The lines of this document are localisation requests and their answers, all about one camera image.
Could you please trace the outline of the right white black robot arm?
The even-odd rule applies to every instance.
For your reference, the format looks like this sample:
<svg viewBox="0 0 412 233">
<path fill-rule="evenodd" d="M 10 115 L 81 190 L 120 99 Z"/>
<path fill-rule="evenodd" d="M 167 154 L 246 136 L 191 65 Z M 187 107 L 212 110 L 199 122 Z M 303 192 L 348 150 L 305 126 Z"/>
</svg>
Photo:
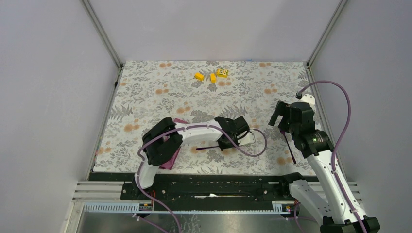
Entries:
<svg viewBox="0 0 412 233">
<path fill-rule="evenodd" d="M 275 125 L 278 117 L 278 128 L 291 135 L 294 146 L 314 170 L 326 198 L 316 193 L 298 172 L 283 176 L 279 195 L 285 200 L 298 200 L 315 218 L 322 233 L 378 232 L 377 218 L 367 215 L 347 181 L 340 178 L 342 171 L 333 155 L 334 146 L 326 132 L 315 128 L 311 106 L 305 102 L 279 101 L 269 125 Z"/>
</svg>

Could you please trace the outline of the purple cloth napkin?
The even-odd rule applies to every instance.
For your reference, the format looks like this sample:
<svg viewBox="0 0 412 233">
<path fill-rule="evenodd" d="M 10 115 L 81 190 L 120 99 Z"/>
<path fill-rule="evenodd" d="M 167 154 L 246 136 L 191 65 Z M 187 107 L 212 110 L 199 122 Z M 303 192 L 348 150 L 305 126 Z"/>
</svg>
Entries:
<svg viewBox="0 0 412 233">
<path fill-rule="evenodd" d="M 186 121 L 181 120 L 181 119 L 178 119 L 178 118 L 175 118 L 175 119 L 173 120 L 173 122 L 174 122 L 174 123 L 187 124 Z M 179 148 L 177 149 L 177 151 L 173 154 L 172 158 L 171 158 L 169 161 L 167 161 L 166 163 L 162 164 L 162 165 L 160 166 L 160 168 L 161 168 L 161 169 L 171 170 L 172 167 L 173 167 L 173 165 L 174 165 L 174 163 L 175 163 L 175 160 L 176 160 L 176 158 L 177 158 L 177 156 L 178 156 L 178 153 L 179 153 L 180 149 L 181 149 L 181 148 L 179 147 Z"/>
</svg>

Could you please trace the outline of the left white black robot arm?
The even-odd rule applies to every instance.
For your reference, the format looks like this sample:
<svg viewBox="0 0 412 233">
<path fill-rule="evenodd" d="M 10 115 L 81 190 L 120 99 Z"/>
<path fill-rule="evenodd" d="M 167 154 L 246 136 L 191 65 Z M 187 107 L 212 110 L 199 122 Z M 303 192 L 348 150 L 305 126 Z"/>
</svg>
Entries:
<svg viewBox="0 0 412 233">
<path fill-rule="evenodd" d="M 182 145 L 197 141 L 217 142 L 217 147 L 224 150 L 254 143 L 255 137 L 242 116 L 216 117 L 201 123 L 178 123 L 164 118 L 142 137 L 143 145 L 137 152 L 142 162 L 134 175 L 132 193 L 140 200 L 149 197 L 160 166 Z"/>
</svg>

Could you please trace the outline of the purple plastic spoon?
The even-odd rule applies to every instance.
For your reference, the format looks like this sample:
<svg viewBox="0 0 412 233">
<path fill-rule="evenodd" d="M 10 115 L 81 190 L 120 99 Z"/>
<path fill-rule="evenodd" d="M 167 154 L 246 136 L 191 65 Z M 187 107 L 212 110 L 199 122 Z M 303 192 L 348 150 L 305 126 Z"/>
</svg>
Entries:
<svg viewBox="0 0 412 233">
<path fill-rule="evenodd" d="M 222 151 L 222 149 L 219 146 L 210 146 L 210 147 L 198 147 L 196 150 L 208 150 L 208 149 L 219 149 Z"/>
</svg>

